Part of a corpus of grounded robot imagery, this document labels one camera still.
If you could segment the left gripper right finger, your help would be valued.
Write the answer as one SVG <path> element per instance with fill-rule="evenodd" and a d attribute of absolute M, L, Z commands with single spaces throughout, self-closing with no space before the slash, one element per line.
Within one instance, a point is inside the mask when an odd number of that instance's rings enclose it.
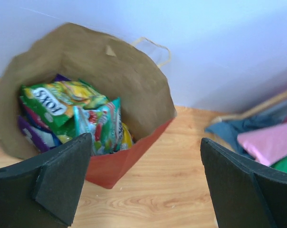
<path fill-rule="evenodd" d="M 287 173 L 201 140 L 201 160 L 220 228 L 287 228 Z"/>

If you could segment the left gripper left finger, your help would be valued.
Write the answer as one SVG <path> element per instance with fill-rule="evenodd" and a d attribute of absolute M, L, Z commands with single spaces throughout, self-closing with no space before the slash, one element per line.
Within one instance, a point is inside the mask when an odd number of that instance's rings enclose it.
<path fill-rule="evenodd" d="M 92 155 L 89 133 L 0 168 L 0 228 L 72 225 Z"/>

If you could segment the pink shirt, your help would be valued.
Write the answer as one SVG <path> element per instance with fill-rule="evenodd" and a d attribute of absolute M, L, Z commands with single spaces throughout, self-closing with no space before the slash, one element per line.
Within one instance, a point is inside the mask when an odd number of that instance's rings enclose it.
<path fill-rule="evenodd" d="M 265 166 L 287 157 L 287 123 L 241 133 L 237 140 L 255 161 Z"/>

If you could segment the green Fox's candy packet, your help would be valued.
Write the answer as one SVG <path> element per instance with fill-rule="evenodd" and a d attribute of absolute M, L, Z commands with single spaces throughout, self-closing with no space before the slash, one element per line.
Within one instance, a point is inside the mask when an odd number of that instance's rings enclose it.
<path fill-rule="evenodd" d="M 53 130 L 74 116 L 74 106 L 95 109 L 109 102 L 105 95 L 81 79 L 23 85 L 20 98 Z"/>

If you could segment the teal candy packet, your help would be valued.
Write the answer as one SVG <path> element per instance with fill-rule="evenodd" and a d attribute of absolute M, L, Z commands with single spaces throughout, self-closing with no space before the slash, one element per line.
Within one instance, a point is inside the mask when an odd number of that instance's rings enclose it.
<path fill-rule="evenodd" d="M 73 111 L 76 135 L 91 134 L 93 155 L 111 154 L 120 149 L 124 133 L 120 98 L 91 110 L 75 106 Z"/>

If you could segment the red brown paper bag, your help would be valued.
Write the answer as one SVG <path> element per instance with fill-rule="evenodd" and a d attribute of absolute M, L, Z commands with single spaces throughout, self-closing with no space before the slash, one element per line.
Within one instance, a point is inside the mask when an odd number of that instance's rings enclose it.
<path fill-rule="evenodd" d="M 0 78 L 0 146 L 28 159 L 37 150 L 17 127 L 22 85 L 48 83 L 56 74 L 83 79 L 110 99 L 121 99 L 132 148 L 92 157 L 87 181 L 111 189 L 161 136 L 176 116 L 168 80 L 142 51 L 106 33 L 66 23 L 15 56 Z"/>

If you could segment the purple snack packet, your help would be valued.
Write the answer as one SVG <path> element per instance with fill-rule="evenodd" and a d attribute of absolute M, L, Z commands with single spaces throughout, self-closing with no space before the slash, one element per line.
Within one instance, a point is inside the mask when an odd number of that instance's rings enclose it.
<path fill-rule="evenodd" d="M 56 130 L 56 133 L 53 133 L 53 131 L 44 124 L 40 116 L 28 106 L 23 94 L 19 96 L 19 102 L 24 113 L 23 117 L 18 117 L 19 129 L 41 153 L 56 148 L 74 137 L 75 127 L 73 124 L 74 114 L 72 107 L 69 109 L 70 115 L 65 118 L 66 122 Z"/>

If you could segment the blue grey shirt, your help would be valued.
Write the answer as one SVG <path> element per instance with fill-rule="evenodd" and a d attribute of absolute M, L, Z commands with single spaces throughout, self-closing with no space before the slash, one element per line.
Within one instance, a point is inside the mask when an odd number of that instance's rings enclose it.
<path fill-rule="evenodd" d="M 276 124 L 283 123 L 287 117 L 287 101 L 282 102 L 274 107 L 249 118 L 243 120 L 233 120 L 219 122 L 209 125 L 205 128 L 205 132 L 216 135 L 223 141 L 228 143 L 234 152 L 249 157 L 249 154 L 241 147 L 237 141 L 240 133 L 246 133 Z"/>

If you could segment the yellow snack packet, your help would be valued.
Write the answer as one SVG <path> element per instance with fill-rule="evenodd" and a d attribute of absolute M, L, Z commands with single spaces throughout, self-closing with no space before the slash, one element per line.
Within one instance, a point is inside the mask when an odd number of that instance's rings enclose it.
<path fill-rule="evenodd" d="M 123 138 L 120 150 L 128 150 L 133 145 L 133 136 L 129 132 L 129 128 L 126 126 L 126 124 L 122 123 L 123 127 Z"/>

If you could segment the wooden clothes rack frame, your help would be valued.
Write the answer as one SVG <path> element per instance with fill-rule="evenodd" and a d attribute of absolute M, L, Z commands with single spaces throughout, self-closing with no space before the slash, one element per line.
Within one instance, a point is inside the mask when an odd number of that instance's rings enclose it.
<path fill-rule="evenodd" d="M 254 116 L 260 112 L 265 111 L 266 109 L 269 109 L 283 101 L 287 100 L 287 90 L 260 103 L 259 105 L 241 113 L 241 114 L 230 114 L 230 115 L 223 115 L 223 116 L 217 116 L 214 118 L 210 123 L 215 124 L 222 121 L 230 121 L 230 120 L 241 120 L 245 119 L 251 116 Z"/>

